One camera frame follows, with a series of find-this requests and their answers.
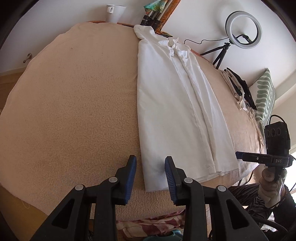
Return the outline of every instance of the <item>human hand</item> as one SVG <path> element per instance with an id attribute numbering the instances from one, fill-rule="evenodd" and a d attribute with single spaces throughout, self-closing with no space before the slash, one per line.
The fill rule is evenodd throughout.
<path id="1" fill-rule="evenodd" d="M 285 195 L 284 182 L 287 176 L 287 170 L 283 168 L 280 177 L 274 181 L 275 167 L 268 167 L 262 171 L 262 177 L 259 179 L 258 195 L 261 197 L 266 207 L 272 207 L 277 204 Z"/>

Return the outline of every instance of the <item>beige blanket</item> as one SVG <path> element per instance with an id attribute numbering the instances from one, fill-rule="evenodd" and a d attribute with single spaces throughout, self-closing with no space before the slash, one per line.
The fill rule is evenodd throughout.
<path id="1" fill-rule="evenodd" d="M 137 123 L 139 39 L 130 27 L 80 23 L 59 35 L 28 65 L 0 116 L 0 183 L 49 214 L 79 183 L 92 186 L 137 156 L 129 204 L 118 220 L 182 210 L 168 191 L 146 193 Z M 254 120 L 238 110 L 220 73 L 197 60 L 221 105 L 235 150 L 264 152 Z M 230 186 L 253 166 L 240 165 L 204 185 Z"/>

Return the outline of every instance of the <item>patterned fabric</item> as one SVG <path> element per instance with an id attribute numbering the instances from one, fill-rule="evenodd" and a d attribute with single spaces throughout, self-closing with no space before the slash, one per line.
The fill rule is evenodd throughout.
<path id="1" fill-rule="evenodd" d="M 116 226 L 126 237 L 147 237 L 151 235 L 166 234 L 176 228 L 184 228 L 185 211 L 168 215 L 146 218 L 135 221 L 118 221 Z"/>
<path id="2" fill-rule="evenodd" d="M 168 0 L 156 0 L 144 6 L 146 13 L 150 11 L 162 12 Z"/>
<path id="3" fill-rule="evenodd" d="M 275 89 L 269 69 L 250 87 L 250 92 L 257 107 L 255 119 L 264 136 L 264 127 L 268 124 L 275 102 Z"/>

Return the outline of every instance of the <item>green striped pillow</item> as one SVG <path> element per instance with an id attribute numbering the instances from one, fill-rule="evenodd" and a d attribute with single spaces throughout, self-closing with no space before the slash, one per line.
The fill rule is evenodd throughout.
<path id="1" fill-rule="evenodd" d="M 268 124 L 275 101 L 275 89 L 269 69 L 250 87 L 250 92 L 257 107 L 255 119 L 264 137 L 264 127 Z"/>

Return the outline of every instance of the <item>handheld device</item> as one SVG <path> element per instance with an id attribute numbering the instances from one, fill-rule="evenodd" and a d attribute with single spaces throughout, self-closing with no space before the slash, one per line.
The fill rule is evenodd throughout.
<path id="1" fill-rule="evenodd" d="M 280 118 L 283 122 L 278 121 L 270 123 L 273 116 Z M 266 153 L 249 153 L 237 151 L 237 159 L 242 159 L 247 162 L 257 162 L 264 164 L 267 167 L 275 167 L 275 178 L 277 181 L 281 170 L 286 167 L 290 167 L 293 163 L 294 157 L 289 155 L 291 148 L 291 141 L 289 130 L 286 122 L 278 115 L 272 115 L 269 119 L 269 125 L 264 128 Z"/>

